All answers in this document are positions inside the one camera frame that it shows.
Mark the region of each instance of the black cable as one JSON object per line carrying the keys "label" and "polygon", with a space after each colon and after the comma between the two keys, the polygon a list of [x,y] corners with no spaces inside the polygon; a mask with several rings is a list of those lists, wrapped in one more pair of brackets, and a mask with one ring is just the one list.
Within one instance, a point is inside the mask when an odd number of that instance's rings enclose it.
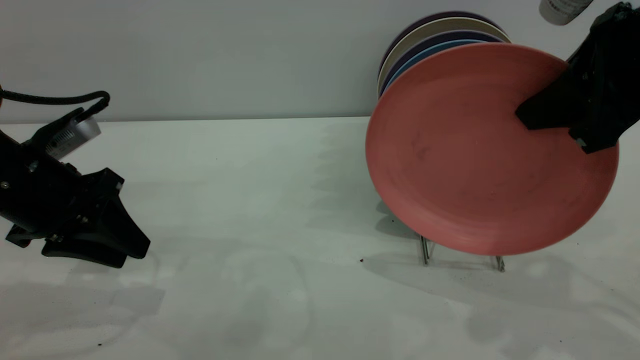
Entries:
{"label": "black cable", "polygon": [[111,96],[106,91],[96,91],[90,94],[74,97],[45,97],[20,94],[17,92],[0,89],[0,99],[39,105],[75,105],[82,104],[91,100],[100,99],[100,101],[96,102],[88,110],[78,115],[76,119],[78,122],[80,122],[90,118],[91,116],[97,114],[98,112],[104,110],[104,108],[109,106],[109,100],[111,100]]}

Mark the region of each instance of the white bottle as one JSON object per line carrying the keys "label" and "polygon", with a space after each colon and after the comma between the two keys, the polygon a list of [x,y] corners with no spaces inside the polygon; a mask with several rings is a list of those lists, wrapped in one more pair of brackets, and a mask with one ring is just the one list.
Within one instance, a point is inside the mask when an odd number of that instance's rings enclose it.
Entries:
{"label": "white bottle", "polygon": [[553,25],[567,25],[593,0],[540,0],[540,15]]}

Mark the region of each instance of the white wall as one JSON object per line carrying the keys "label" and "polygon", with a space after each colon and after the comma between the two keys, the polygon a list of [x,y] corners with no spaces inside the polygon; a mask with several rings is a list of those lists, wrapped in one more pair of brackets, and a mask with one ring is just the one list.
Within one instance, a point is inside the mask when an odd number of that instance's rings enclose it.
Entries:
{"label": "white wall", "polygon": [[[538,0],[3,0],[0,85],[107,90],[101,120],[366,115],[380,56],[418,18],[477,12],[514,42],[565,58],[615,2],[595,0],[559,28]],[[0,122],[65,110],[4,102]]]}

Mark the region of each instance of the screw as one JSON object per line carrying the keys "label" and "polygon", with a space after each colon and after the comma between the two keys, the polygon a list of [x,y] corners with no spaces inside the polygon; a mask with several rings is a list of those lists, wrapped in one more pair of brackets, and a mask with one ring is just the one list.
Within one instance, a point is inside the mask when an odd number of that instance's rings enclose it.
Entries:
{"label": "screw", "polygon": [[38,160],[29,164],[29,172],[34,172],[38,168]]}
{"label": "screw", "polygon": [[54,243],[59,243],[59,242],[62,241],[62,236],[58,236],[56,234],[53,234],[50,237],[48,237],[47,240],[53,241]]}

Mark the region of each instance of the white table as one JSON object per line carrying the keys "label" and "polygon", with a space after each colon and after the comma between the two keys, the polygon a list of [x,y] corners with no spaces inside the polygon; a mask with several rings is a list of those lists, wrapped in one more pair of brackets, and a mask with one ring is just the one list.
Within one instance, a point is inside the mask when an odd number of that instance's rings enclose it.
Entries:
{"label": "white table", "polygon": [[369,179],[367,120],[102,124],[65,161],[125,178],[148,255],[0,242],[0,358],[637,359],[640,126],[596,216],[501,274],[441,246],[421,265]]}

